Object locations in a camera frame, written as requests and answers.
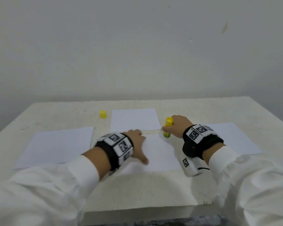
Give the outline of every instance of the gray wall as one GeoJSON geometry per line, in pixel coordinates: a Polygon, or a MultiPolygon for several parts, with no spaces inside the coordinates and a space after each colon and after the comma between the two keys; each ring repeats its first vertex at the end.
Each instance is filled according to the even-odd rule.
{"type": "Polygon", "coordinates": [[[240,95],[283,120],[283,0],[0,0],[0,130],[33,102],[240,95]]]}

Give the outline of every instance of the table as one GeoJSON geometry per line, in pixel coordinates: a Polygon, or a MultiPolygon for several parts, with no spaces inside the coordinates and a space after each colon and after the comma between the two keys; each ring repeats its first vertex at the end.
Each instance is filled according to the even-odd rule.
{"type": "MultiPolygon", "coordinates": [[[[35,132],[94,126],[95,140],[109,132],[113,109],[156,108],[166,117],[187,116],[197,123],[235,123],[271,157],[283,159],[283,122],[249,97],[177,100],[34,103],[0,132],[0,181],[11,177],[16,160],[35,132]],[[108,117],[100,119],[100,110],[108,117]]],[[[145,131],[143,134],[159,133],[145,131]]],[[[183,141],[171,138],[181,150],[183,141]]],[[[181,170],[113,176],[100,182],[87,200],[85,224],[184,218],[219,213],[212,204],[216,183],[211,172],[187,178],[181,170]]]]}

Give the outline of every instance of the yellow cap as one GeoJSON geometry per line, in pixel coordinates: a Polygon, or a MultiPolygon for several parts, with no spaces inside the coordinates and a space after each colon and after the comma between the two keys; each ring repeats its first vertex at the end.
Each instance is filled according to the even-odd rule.
{"type": "Polygon", "coordinates": [[[165,126],[172,126],[173,124],[174,124],[173,118],[167,117],[165,126]]]}
{"type": "Polygon", "coordinates": [[[106,111],[105,110],[100,111],[100,118],[104,119],[106,117],[107,117],[106,111]]]}

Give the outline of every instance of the white paper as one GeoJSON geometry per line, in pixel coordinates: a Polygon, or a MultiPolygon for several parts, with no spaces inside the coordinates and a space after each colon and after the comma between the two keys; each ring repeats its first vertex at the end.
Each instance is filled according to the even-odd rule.
{"type": "Polygon", "coordinates": [[[91,148],[93,127],[37,132],[14,169],[65,163],[91,148]]]}
{"type": "Polygon", "coordinates": [[[128,130],[161,129],[154,108],[113,110],[110,124],[110,132],[126,132],[128,130]]]}
{"type": "Polygon", "coordinates": [[[149,164],[144,165],[136,159],[128,159],[131,162],[120,168],[119,175],[146,173],[154,171],[181,170],[181,166],[175,156],[175,151],[169,139],[162,134],[144,135],[146,140],[142,146],[144,154],[149,159],[149,164]]]}
{"type": "Polygon", "coordinates": [[[224,140],[224,144],[232,148],[239,155],[262,153],[234,123],[208,124],[224,140]]]}

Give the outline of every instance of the white sleeve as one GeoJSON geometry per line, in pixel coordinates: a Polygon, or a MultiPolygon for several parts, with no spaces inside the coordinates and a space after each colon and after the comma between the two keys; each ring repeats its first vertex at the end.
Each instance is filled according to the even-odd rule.
{"type": "Polygon", "coordinates": [[[213,202],[231,221],[247,226],[283,226],[283,169],[261,154],[237,155],[227,146],[209,167],[217,181],[213,202]]]}
{"type": "Polygon", "coordinates": [[[22,170],[0,184],[0,225],[78,225],[98,181],[96,167],[85,156],[22,170]]]}

